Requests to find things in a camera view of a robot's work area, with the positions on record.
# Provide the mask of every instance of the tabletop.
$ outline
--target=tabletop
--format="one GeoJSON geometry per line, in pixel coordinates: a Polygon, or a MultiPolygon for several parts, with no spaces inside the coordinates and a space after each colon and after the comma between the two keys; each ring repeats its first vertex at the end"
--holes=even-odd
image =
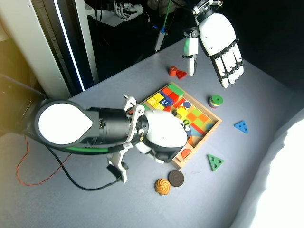
{"type": "MultiPolygon", "coordinates": [[[[246,61],[244,75],[224,89],[202,50],[194,76],[182,80],[170,77],[170,66],[186,69],[181,57],[183,43],[179,41],[71,100],[84,108],[122,108],[124,94],[140,102],[171,81],[206,107],[210,95],[221,95],[224,103],[212,112],[222,123],[181,169],[184,184],[172,187],[167,196],[157,194],[155,181],[167,178],[174,167],[156,163],[133,148],[123,159],[129,166],[125,184],[87,192],[76,188],[60,172],[43,185],[24,187],[15,179],[15,166],[25,145],[22,136],[7,134],[0,139],[0,180],[5,183],[0,198],[2,227],[229,227],[283,122],[293,92],[246,61]],[[234,128],[241,120],[246,121],[249,134],[234,128]],[[207,154],[224,160],[215,172],[207,154]]],[[[44,146],[32,140],[29,143],[32,153],[20,170],[21,177],[27,182],[40,181],[57,164],[44,146]]],[[[57,154],[61,159],[67,155],[57,154]]],[[[72,155],[66,163],[76,182],[87,187],[114,180],[106,167],[106,155],[72,155]]]]}

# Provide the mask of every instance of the triangle with holes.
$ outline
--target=triangle with holes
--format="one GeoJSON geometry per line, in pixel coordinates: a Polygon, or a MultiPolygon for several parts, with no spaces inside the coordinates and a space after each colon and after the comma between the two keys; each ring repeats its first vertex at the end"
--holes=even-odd
{"type": "Polygon", "coordinates": [[[244,120],[242,120],[241,122],[239,123],[236,123],[234,125],[235,128],[239,129],[240,131],[248,134],[248,128],[247,128],[247,125],[246,125],[246,122],[244,120]]]}
{"type": "Polygon", "coordinates": [[[212,171],[215,171],[218,169],[218,167],[224,163],[224,160],[217,158],[216,156],[208,154],[209,163],[211,166],[212,171]]]}

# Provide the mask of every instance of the robotic hand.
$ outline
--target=robotic hand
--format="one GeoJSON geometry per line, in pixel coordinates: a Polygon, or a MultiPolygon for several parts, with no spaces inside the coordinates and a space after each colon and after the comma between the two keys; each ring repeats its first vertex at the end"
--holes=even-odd
{"type": "Polygon", "coordinates": [[[123,20],[129,21],[143,13],[141,4],[132,5],[130,3],[117,3],[114,1],[114,11],[123,20]]]}
{"type": "Polygon", "coordinates": [[[125,183],[128,168],[122,159],[130,148],[136,146],[159,163],[170,162],[187,143],[187,126],[172,113],[146,111],[133,97],[124,97],[123,109],[85,110],[70,101],[47,102],[36,112],[34,134],[46,145],[74,153],[84,149],[73,147],[79,143],[115,144],[108,148],[107,168],[125,183]]]}
{"type": "Polygon", "coordinates": [[[224,15],[214,11],[215,6],[221,5],[222,0],[201,0],[193,8],[192,13],[198,27],[185,32],[183,58],[187,59],[187,71],[192,76],[196,69],[199,37],[202,48],[211,58],[221,85],[227,88],[244,73],[244,66],[231,23],[224,15]]]}

